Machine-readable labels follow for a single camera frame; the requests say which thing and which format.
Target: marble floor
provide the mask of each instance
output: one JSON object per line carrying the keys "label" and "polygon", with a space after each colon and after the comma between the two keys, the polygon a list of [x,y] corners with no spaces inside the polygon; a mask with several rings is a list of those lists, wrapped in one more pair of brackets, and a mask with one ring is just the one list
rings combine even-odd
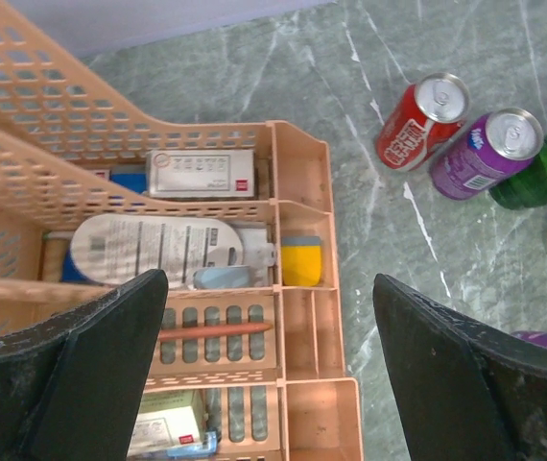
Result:
{"label": "marble floor", "polygon": [[547,132],[547,0],[340,0],[85,60],[169,121],[285,119],[330,143],[348,372],[366,459],[409,459],[371,306],[376,273],[503,330],[547,330],[547,207],[444,199],[372,140],[408,82],[450,71],[470,118],[519,106]]}

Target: white box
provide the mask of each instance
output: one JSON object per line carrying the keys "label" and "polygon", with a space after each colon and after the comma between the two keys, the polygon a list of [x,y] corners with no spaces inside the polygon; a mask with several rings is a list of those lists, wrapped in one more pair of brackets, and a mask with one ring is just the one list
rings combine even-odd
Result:
{"label": "white box", "polygon": [[254,151],[151,151],[148,192],[157,199],[252,198]]}
{"label": "white box", "polygon": [[144,394],[132,432],[129,456],[200,445],[204,440],[205,420],[200,391]]}

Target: peach plastic organizer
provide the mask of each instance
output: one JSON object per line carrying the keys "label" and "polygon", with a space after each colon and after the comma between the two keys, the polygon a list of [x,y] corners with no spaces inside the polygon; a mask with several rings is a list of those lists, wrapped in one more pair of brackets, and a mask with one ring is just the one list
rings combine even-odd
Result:
{"label": "peach plastic organizer", "polygon": [[[257,197],[159,201],[86,169],[140,163],[153,148],[254,149]],[[283,286],[278,261],[271,286],[171,291],[164,328],[248,320],[275,328],[162,343],[145,392],[205,390],[223,437],[220,461],[363,459],[358,386],[345,376],[326,143],[286,122],[153,119],[0,1],[0,335],[107,291],[41,281],[59,279],[63,256],[42,235],[110,212],[264,222],[278,254],[283,236],[319,236],[319,286]]]}

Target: gray object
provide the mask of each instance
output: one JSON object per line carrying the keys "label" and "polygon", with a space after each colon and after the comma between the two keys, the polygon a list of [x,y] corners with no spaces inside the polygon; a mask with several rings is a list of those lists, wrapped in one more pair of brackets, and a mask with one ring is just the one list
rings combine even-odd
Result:
{"label": "gray object", "polygon": [[195,272],[198,290],[224,290],[250,286],[249,266],[204,267]]}

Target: yellow object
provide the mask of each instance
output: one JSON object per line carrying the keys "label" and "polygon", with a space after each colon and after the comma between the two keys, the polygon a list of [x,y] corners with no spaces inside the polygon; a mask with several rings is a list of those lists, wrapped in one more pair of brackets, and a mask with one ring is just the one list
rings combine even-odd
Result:
{"label": "yellow object", "polygon": [[315,286],[321,282],[322,250],[319,237],[283,237],[281,259],[285,285]]}

